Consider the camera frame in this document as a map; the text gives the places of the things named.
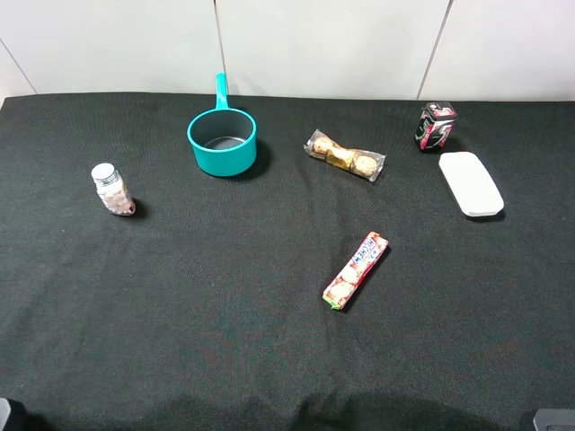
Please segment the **candy bottle with silver cap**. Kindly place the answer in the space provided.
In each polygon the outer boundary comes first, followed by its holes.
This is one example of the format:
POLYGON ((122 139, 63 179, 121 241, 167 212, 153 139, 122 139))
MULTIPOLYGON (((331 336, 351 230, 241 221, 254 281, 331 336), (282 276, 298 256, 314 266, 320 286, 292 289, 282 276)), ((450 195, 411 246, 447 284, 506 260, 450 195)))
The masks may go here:
POLYGON ((98 196, 116 216, 132 216, 136 204, 129 195, 123 178, 111 163, 99 163, 91 171, 98 196))

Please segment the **dark object bottom left corner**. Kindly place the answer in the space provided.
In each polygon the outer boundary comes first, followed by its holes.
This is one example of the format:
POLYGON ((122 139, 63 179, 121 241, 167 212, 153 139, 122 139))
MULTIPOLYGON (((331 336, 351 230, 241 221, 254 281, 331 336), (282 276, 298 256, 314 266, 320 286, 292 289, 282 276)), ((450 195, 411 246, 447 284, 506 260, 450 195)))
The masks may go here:
POLYGON ((40 415, 29 413, 18 401, 0 400, 1 431, 50 431, 50 425, 40 415))

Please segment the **black tablecloth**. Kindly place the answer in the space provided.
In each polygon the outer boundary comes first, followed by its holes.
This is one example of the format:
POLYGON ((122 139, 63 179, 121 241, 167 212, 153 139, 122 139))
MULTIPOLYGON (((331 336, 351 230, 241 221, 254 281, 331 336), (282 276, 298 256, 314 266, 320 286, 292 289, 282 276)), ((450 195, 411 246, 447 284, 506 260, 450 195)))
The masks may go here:
POLYGON ((413 140, 416 101, 234 97, 253 167, 195 163, 210 95, 10 98, 1 109, 1 394, 51 430, 520 430, 574 405, 574 107, 458 102, 449 151, 504 200, 464 216, 413 140), (384 154, 374 182, 316 129, 384 154), (136 204, 114 215, 111 163, 136 204), (389 244, 344 309, 323 290, 389 244))

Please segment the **chocolate balls in clear wrapper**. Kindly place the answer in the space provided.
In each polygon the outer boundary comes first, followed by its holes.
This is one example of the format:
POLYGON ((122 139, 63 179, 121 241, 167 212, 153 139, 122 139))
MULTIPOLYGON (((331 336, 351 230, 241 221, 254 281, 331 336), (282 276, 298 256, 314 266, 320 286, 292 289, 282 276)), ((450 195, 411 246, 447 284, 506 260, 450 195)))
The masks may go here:
POLYGON ((319 129, 304 144, 305 152, 322 162, 374 182, 384 168, 384 154, 346 148, 319 129))

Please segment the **white rectangular tray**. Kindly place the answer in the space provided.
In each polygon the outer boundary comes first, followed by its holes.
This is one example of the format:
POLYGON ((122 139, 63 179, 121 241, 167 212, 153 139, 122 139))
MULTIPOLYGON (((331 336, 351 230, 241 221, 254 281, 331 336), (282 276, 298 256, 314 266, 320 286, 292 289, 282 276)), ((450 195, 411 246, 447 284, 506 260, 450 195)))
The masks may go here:
POLYGON ((475 154, 445 153, 439 157, 438 166, 465 216, 491 217, 503 210, 503 198, 489 172, 475 154))

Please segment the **black pink gum tin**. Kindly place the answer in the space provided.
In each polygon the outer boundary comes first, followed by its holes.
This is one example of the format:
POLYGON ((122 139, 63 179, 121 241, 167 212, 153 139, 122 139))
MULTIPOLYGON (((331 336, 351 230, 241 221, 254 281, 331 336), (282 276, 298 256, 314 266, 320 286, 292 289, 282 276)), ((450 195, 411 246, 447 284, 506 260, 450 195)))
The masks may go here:
POLYGON ((456 118, 456 110, 450 102, 428 102, 422 108, 419 125, 414 134, 417 147, 422 152, 442 149, 453 130, 456 118))

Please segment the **teal saucepan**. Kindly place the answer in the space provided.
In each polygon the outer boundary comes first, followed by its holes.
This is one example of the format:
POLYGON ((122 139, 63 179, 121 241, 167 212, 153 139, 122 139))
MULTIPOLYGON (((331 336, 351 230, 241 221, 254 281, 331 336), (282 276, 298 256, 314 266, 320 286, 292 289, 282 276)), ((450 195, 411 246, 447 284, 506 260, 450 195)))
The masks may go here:
POLYGON ((257 124, 247 112, 228 105, 226 74, 216 77, 216 104, 187 127, 198 167, 216 177, 246 172, 256 159, 257 124))

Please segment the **grey object bottom right corner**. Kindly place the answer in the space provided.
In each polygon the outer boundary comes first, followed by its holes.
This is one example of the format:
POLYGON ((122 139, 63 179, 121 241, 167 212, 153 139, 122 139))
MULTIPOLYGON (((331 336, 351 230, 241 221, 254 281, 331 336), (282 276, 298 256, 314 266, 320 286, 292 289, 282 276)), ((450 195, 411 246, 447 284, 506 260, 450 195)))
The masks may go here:
POLYGON ((538 409, 525 413, 520 419, 520 430, 574 431, 574 409, 538 409))

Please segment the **red Hi-Chew candy stick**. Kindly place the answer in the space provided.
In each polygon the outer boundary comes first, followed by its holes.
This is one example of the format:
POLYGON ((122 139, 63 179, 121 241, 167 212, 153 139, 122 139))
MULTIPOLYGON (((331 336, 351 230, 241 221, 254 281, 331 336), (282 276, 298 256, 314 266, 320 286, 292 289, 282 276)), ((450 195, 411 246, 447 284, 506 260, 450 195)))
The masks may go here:
POLYGON ((379 233, 370 232, 343 269, 323 290, 323 300, 333 310, 345 308, 370 270, 384 255, 388 240, 379 233))

